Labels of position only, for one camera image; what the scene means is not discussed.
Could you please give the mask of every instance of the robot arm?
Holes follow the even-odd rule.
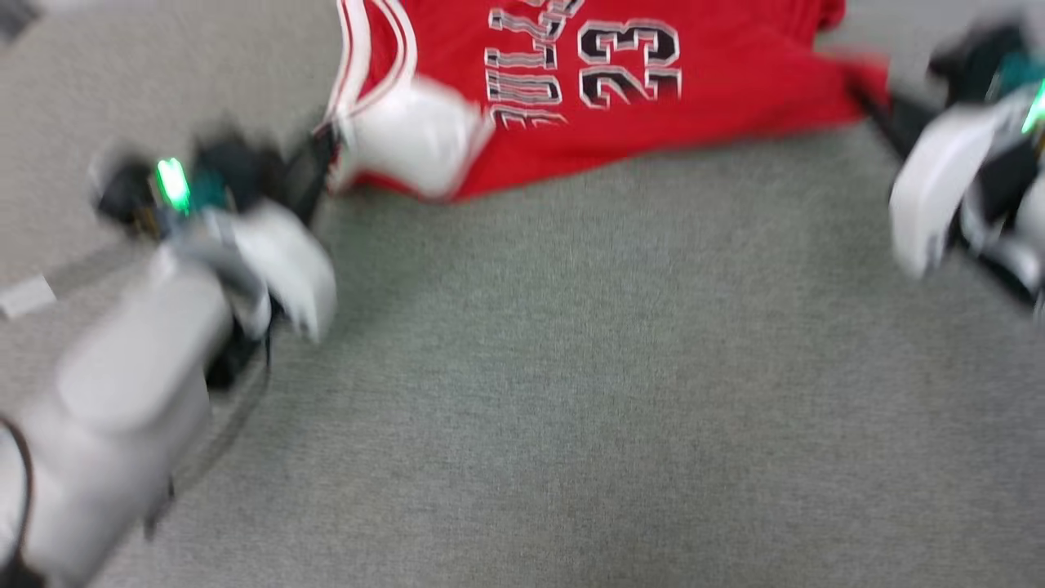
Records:
[[[329,329],[333,266],[306,226],[318,201],[308,190],[323,182],[298,179],[278,203],[191,216],[68,350],[16,431],[0,427],[0,566],[11,561],[0,588],[86,586],[127,531],[160,512],[208,426],[208,374],[230,350],[257,348],[274,307],[314,342]]]
[[[889,198],[893,252],[911,276],[939,264],[962,198],[989,156],[1021,139],[1029,103],[1016,94],[991,107],[955,105],[922,133]]]

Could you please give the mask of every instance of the red jersey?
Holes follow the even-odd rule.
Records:
[[[841,21],[844,0],[399,4],[417,74],[495,120],[458,199],[652,149],[851,122],[862,117],[853,77],[886,95],[883,63],[812,50],[816,32]],[[401,37],[375,11],[369,86],[396,67]]]

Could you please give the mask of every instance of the black wire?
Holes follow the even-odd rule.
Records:
[[[896,152],[897,157],[901,161],[907,159],[911,151],[914,149],[914,141],[910,137],[904,136],[904,134],[896,126],[892,118],[889,114],[889,110],[875,99],[870,92],[867,91],[861,84],[851,81],[850,93],[859,102],[860,107],[863,108],[867,116],[870,117],[875,125],[878,126],[879,132],[885,137],[885,140],[889,142],[892,150]]]
[[[25,502],[22,505],[22,524],[18,531],[18,538],[15,541],[15,548],[11,550],[10,560],[4,563],[3,571],[0,572],[0,586],[13,583],[14,577],[21,564],[22,547],[25,546],[25,536],[29,530],[29,513],[32,511],[32,457],[29,456],[29,443],[26,441],[22,430],[14,421],[0,415],[0,426],[10,431],[10,437],[15,440],[18,453],[22,457],[22,467],[25,469]]]
[[[272,372],[272,326],[269,324],[269,329],[264,332],[264,370],[265,373]]]

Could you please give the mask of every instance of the bulls jersey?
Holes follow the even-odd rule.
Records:
[[[427,144],[433,173],[459,167],[428,182],[455,198],[651,149],[853,121],[861,116],[846,90],[854,78],[885,97],[882,64],[812,50],[844,0],[341,0],[340,8],[343,21],[368,21],[369,54],[355,55],[368,67],[351,81],[359,66],[346,53],[331,104],[346,92],[385,99],[396,76],[423,80],[397,98],[403,105],[373,114],[377,122],[355,107],[343,116],[361,121],[361,136],[401,134],[403,150]],[[424,115],[436,93],[429,101],[441,105]],[[393,122],[409,108],[414,122]],[[460,132],[419,130],[422,116],[438,125],[434,117],[451,112]],[[445,146],[433,143],[440,133]],[[446,163],[436,160],[440,149],[454,151]],[[385,150],[373,158],[378,174],[423,191],[397,177],[417,167],[408,155]]]

